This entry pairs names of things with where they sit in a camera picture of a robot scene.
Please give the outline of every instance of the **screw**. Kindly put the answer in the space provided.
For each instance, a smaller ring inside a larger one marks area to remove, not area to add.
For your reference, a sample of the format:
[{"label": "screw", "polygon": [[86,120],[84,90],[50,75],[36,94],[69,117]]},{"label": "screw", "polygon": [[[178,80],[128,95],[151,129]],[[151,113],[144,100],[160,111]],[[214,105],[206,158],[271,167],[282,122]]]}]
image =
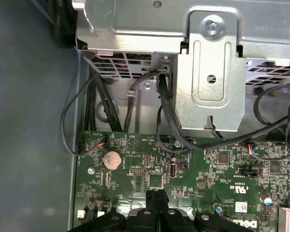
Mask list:
[{"label": "screw", "polygon": [[209,216],[208,215],[201,215],[201,219],[208,221],[209,220]]},{"label": "screw", "polygon": [[93,175],[95,173],[95,169],[94,168],[88,168],[87,172],[89,175]]},{"label": "screw", "polygon": [[175,141],[174,141],[174,146],[175,146],[175,147],[181,147],[182,144],[181,144],[179,141],[175,140]]},{"label": "screw", "polygon": [[207,30],[208,34],[216,35],[217,32],[218,32],[217,23],[212,22],[212,23],[208,24],[207,27],[206,27],[206,30]]},{"label": "screw", "polygon": [[172,210],[172,209],[170,209],[170,210],[168,210],[168,214],[174,215],[175,214],[175,211]]},{"label": "screw", "polygon": [[145,85],[144,85],[144,88],[146,90],[150,90],[150,87],[151,87],[151,83],[150,82],[146,82]]}]

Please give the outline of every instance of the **power cable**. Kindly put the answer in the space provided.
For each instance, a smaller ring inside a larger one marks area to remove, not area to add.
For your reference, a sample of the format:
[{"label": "power cable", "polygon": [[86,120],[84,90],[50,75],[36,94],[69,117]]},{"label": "power cable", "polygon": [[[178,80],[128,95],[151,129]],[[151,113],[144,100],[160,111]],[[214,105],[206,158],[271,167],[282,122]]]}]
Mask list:
[{"label": "power cable", "polygon": [[102,78],[100,77],[100,75],[96,78],[96,85],[97,85],[97,89],[101,98],[101,101],[103,103],[104,106],[104,110],[107,116],[107,119],[111,125],[112,131],[118,131],[118,132],[122,132],[122,128],[120,125],[120,121],[117,115],[117,111],[116,108],[114,106],[114,103],[108,93],[108,91],[105,88],[105,85],[103,83]]},{"label": "power cable", "polygon": [[156,126],[156,137],[157,137],[157,142],[159,144],[159,146],[167,151],[167,152],[171,152],[171,153],[174,153],[174,154],[179,154],[179,153],[182,153],[182,152],[186,152],[186,151],[189,151],[188,148],[181,148],[181,149],[169,149],[167,148],[161,141],[161,138],[160,138],[160,132],[161,132],[161,111],[162,111],[162,106],[160,106],[159,110],[158,110],[158,114],[157,114],[157,126]]},{"label": "power cable", "polygon": [[[135,92],[136,88],[138,87],[138,85],[141,82],[150,80],[151,78],[158,76],[159,73],[160,72],[158,72],[158,71],[151,71],[151,72],[141,76],[132,84],[132,86],[130,87],[130,90]],[[128,130],[129,130],[129,125],[130,125],[130,121],[131,121],[131,117],[132,117],[132,113],[133,113],[134,100],[135,100],[135,97],[128,97],[128,108],[127,108],[127,114],[126,114],[125,123],[124,123],[124,132],[125,133],[128,133]]]},{"label": "power cable", "polygon": [[[253,104],[253,112],[255,114],[255,117],[256,119],[262,123],[263,125],[270,125],[271,123],[266,120],[262,115],[261,115],[261,112],[260,112],[260,108],[259,108],[259,103],[260,103],[260,100],[261,98],[268,92],[271,92],[271,91],[274,91],[274,90],[278,90],[278,89],[281,89],[281,88],[290,88],[290,85],[284,85],[284,86],[274,86],[274,87],[271,87],[271,88],[268,88],[267,90],[263,91],[262,93],[260,93],[258,95],[258,97],[255,99],[255,102]],[[285,130],[281,127],[277,127],[276,128],[277,130],[279,130],[283,135],[285,135]]]},{"label": "power cable", "polygon": [[61,133],[61,138],[62,138],[62,142],[64,147],[67,149],[67,151],[74,156],[85,156],[90,154],[91,152],[93,152],[96,149],[95,145],[92,148],[90,148],[88,151],[83,151],[81,153],[76,153],[74,151],[71,150],[71,148],[68,145],[67,142],[67,138],[66,138],[66,134],[65,134],[65,118],[67,115],[67,112],[69,110],[69,108],[71,107],[71,105],[75,102],[75,100],[78,98],[78,96],[83,93],[87,87],[90,85],[90,83],[98,76],[98,74],[96,75],[91,75],[89,76],[88,80],[84,83],[83,87],[78,91],[78,93],[72,98],[72,100],[66,105],[66,107],[64,107],[62,113],[61,113],[61,118],[60,118],[60,133]]}]

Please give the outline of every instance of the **green circuit board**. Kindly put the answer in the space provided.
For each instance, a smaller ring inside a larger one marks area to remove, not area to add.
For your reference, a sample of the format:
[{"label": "green circuit board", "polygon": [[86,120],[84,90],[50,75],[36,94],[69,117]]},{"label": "green circuit board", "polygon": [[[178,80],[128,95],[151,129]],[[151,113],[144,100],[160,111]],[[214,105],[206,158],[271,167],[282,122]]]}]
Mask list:
[{"label": "green circuit board", "polygon": [[[131,209],[145,207],[147,190],[164,189],[169,206],[185,210],[191,219],[196,212],[210,212],[229,216],[253,231],[276,232],[278,207],[290,200],[290,159],[260,162],[237,144],[174,155],[160,149],[155,135],[119,132],[85,131],[79,147],[89,149],[103,136],[108,139],[103,147],[77,160],[74,227],[97,213],[117,211],[127,216]],[[162,137],[162,141],[174,148],[173,138]],[[286,155],[282,142],[254,143],[256,155]],[[121,165],[113,171],[103,163],[109,151],[121,156]]]}]

